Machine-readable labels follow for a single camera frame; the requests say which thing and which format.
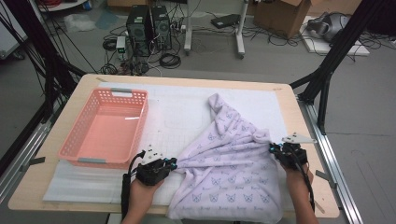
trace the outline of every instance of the table surface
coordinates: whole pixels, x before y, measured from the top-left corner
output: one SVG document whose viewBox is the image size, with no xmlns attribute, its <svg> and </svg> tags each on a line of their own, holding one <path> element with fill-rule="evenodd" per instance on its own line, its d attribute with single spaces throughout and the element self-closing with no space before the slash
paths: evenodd
<svg viewBox="0 0 396 224">
<path fill-rule="evenodd" d="M 57 153 L 64 139 L 72 129 L 73 123 L 92 89 L 97 87 L 101 82 L 274 91 L 279 102 L 287 132 L 297 132 L 305 136 L 310 135 L 295 95 L 291 87 L 287 84 L 190 78 L 86 75 L 78 83 L 69 102 L 52 127 L 46 141 L 37 152 L 36 157 L 45 157 L 45 162 L 30 166 L 8 202 L 8 207 L 10 209 L 120 213 L 120 205 L 114 203 L 57 203 L 42 201 L 59 161 Z M 302 147 L 307 150 L 311 171 L 313 171 L 313 173 L 315 170 L 323 172 L 315 146 L 312 144 L 302 144 Z M 338 206 L 333 197 L 329 183 L 322 178 L 316 177 L 312 186 L 317 205 L 317 217 L 338 217 Z M 166 210 L 167 206 L 152 205 L 148 212 L 151 214 L 165 214 Z"/>
</svg>

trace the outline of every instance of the white mat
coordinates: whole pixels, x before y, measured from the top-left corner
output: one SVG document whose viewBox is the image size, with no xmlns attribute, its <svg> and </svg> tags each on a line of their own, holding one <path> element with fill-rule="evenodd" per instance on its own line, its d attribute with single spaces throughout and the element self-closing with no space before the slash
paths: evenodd
<svg viewBox="0 0 396 224">
<path fill-rule="evenodd" d="M 319 53 L 319 54 L 327 54 L 330 51 L 329 43 L 325 40 L 321 39 L 319 35 L 315 33 L 315 31 L 307 31 L 306 25 L 308 24 L 309 20 L 313 20 L 314 17 L 306 16 L 304 19 L 304 23 L 300 28 L 300 34 L 304 37 L 304 43 L 306 48 L 310 53 Z M 368 56 L 370 52 L 361 45 L 361 42 L 358 40 L 355 43 L 349 53 L 347 55 L 353 56 Z"/>
<path fill-rule="evenodd" d="M 257 128 L 269 129 L 274 142 L 280 142 L 287 135 L 276 95 L 272 91 L 105 82 L 100 86 L 148 91 L 148 117 L 140 148 L 153 145 L 167 158 L 177 157 L 210 124 L 207 99 L 216 92 Z M 43 200 L 120 203 L 121 176 L 125 172 L 77 167 L 60 161 Z M 168 205 L 182 179 L 182 175 L 171 173 L 157 190 L 153 203 Z"/>
</svg>

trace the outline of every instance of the table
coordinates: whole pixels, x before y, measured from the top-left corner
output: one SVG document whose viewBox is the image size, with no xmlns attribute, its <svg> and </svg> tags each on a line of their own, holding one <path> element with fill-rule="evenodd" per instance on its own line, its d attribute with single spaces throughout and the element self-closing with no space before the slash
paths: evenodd
<svg viewBox="0 0 396 224">
<path fill-rule="evenodd" d="M 245 57 L 245 46 L 244 40 L 242 38 L 242 30 L 244 29 L 245 17 L 248 11 L 248 0 L 243 0 L 242 10 L 240 14 L 238 27 L 235 29 L 235 37 L 236 37 L 236 45 L 238 47 L 238 54 L 241 59 Z M 191 41 L 192 41 L 192 24 L 191 24 L 191 16 L 194 10 L 191 8 L 191 0 L 187 0 L 187 22 L 186 22 L 186 38 L 184 42 L 184 51 L 186 55 L 190 54 L 191 50 Z"/>
<path fill-rule="evenodd" d="M 101 82 L 274 91 L 276 93 L 288 133 L 297 132 L 302 135 L 309 136 L 309 131 L 304 122 L 300 107 L 297 104 L 291 87 L 287 84 L 166 77 L 86 75 L 78 83 L 78 86 L 69 102 L 65 106 L 62 114 L 52 127 L 46 141 L 36 155 L 37 158 L 45 157 L 45 162 L 30 166 L 8 203 L 8 207 L 10 209 L 120 213 L 120 205 L 118 204 L 55 203 L 42 201 L 59 161 L 57 152 L 71 130 L 73 122 L 77 118 L 81 108 L 84 106 L 91 90 L 97 87 Z M 302 147 L 307 150 L 312 171 L 320 170 L 323 172 L 315 147 L 309 144 L 302 144 Z M 317 202 L 317 217 L 338 217 L 338 206 L 332 195 L 328 182 L 316 177 L 313 183 L 313 189 Z M 151 214 L 165 214 L 166 209 L 167 206 L 152 205 L 148 212 Z M 292 214 L 292 212 L 287 211 L 285 216 L 289 216 L 290 214 Z"/>
</svg>

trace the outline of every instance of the metal stand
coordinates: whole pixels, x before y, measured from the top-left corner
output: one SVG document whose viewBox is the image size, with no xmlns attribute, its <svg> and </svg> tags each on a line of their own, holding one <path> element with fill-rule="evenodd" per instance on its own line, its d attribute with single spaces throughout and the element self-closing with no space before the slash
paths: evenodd
<svg viewBox="0 0 396 224">
<path fill-rule="evenodd" d="M 187 21 L 186 21 L 186 37 L 184 41 L 184 51 L 186 55 L 190 55 L 191 50 L 191 41 L 192 41 L 192 25 L 191 25 L 191 16 L 192 16 L 192 8 L 190 4 L 191 0 L 187 0 Z M 244 47 L 244 40 L 242 38 L 242 31 L 244 29 L 245 17 L 248 11 L 248 0 L 243 1 L 242 11 L 241 11 L 241 18 L 239 20 L 239 25 L 235 30 L 236 36 L 236 44 L 238 46 L 238 54 L 241 59 L 245 57 L 245 47 Z"/>
<path fill-rule="evenodd" d="M 361 36 L 365 27 L 372 20 L 373 16 L 384 5 L 387 0 L 363 0 L 349 20 L 344 31 L 337 38 L 329 54 L 324 58 L 319 68 L 310 75 L 303 77 L 293 83 L 293 89 L 306 83 L 308 86 L 304 92 L 300 93 L 299 100 L 308 105 L 312 105 L 316 96 L 320 93 L 320 103 L 318 111 L 318 127 L 322 134 L 325 132 L 325 115 L 329 96 L 330 80 L 335 69 L 347 56 L 349 50 Z"/>
</svg>

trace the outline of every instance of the black pole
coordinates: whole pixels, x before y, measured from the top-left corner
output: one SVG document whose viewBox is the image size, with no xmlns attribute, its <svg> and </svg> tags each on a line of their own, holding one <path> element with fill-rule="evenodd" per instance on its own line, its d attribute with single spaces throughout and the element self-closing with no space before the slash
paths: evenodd
<svg viewBox="0 0 396 224">
<path fill-rule="evenodd" d="M 347 56 L 349 50 L 355 45 L 355 42 L 359 39 L 374 15 L 378 13 L 379 9 L 384 6 L 387 1 L 388 0 L 362 0 L 319 68 L 314 73 L 290 84 L 291 87 L 295 89 L 308 83 L 305 90 L 298 96 L 301 101 L 309 105 L 314 103 L 315 98 L 321 92 L 318 127 L 322 134 L 326 134 L 324 124 L 332 74 L 338 65 L 340 65 L 341 61 Z"/>
</svg>

